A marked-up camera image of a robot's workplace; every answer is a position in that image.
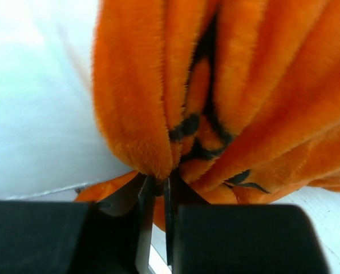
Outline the white pillow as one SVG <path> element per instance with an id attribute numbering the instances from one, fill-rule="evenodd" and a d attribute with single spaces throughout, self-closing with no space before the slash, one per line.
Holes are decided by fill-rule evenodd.
<path id="1" fill-rule="evenodd" d="M 0 199 L 29 199 L 126 174 L 95 123 L 91 44 L 98 1 L 0 1 Z"/>

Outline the orange patterned pillowcase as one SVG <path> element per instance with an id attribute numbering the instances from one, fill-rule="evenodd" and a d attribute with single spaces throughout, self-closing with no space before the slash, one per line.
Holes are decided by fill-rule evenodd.
<path id="1" fill-rule="evenodd" d="M 102 1 L 92 94 L 131 172 L 179 170 L 206 201 L 340 192 L 340 1 Z"/>

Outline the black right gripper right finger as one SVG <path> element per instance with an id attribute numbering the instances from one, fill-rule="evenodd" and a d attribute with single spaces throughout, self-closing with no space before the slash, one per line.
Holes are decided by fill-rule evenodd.
<path id="1" fill-rule="evenodd" d="M 328 273 L 310 219 L 295 205 L 210 204 L 173 171 L 164 181 L 173 273 Z"/>

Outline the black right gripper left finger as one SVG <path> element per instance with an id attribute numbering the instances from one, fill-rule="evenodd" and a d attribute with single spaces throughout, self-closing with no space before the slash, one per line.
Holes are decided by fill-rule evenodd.
<path id="1" fill-rule="evenodd" d="M 0 273 L 147 273 L 154 178 L 99 202 L 0 201 Z"/>

